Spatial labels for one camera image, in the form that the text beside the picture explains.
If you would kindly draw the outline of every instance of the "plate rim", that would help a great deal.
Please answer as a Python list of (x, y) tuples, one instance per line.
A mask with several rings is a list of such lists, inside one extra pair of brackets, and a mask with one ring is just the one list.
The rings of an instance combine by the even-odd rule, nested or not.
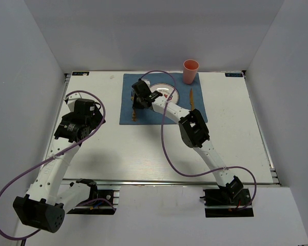
[[(171, 86), (172, 88), (175, 88), (174, 86), (169, 85), (169, 84), (167, 84), (167, 83), (157, 83), (157, 84), (151, 85), (149, 88), (151, 88), (151, 87), (153, 87), (153, 86), (156, 86), (156, 85), (167, 85), (167, 86)], [(177, 103), (179, 102), (179, 92), (178, 92), (177, 89), (175, 90), (175, 93), (177, 93), (177, 96), (178, 96), (177, 102), (176, 102), (176, 104), (177, 104)]]

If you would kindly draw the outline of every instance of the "red cup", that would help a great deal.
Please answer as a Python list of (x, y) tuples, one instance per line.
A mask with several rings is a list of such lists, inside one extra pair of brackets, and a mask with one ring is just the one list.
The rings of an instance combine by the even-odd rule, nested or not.
[(197, 70), (199, 70), (199, 63), (197, 61), (186, 60), (184, 62), (183, 81), (185, 84), (190, 85), (193, 83)]

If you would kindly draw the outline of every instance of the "knife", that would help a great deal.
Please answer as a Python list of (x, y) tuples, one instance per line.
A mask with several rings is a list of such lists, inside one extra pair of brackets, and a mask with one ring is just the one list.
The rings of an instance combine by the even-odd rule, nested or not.
[(190, 105), (191, 105), (191, 110), (194, 110), (194, 98), (193, 98), (193, 88), (191, 88), (190, 93), (189, 93), (189, 100), (190, 100)]

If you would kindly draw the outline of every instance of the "black label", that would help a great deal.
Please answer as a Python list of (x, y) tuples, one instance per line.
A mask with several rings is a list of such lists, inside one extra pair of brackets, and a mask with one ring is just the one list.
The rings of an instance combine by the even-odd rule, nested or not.
[(241, 73), (225, 73), (226, 77), (243, 77)]
[(72, 76), (88, 76), (89, 72), (72, 72)]

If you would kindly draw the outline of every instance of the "cup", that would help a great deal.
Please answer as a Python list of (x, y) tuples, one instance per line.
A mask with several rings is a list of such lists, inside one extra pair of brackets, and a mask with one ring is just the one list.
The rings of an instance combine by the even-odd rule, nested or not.
[(186, 60), (184, 62), (183, 82), (190, 85), (193, 83), (197, 70), (199, 69), (199, 63), (195, 60)]

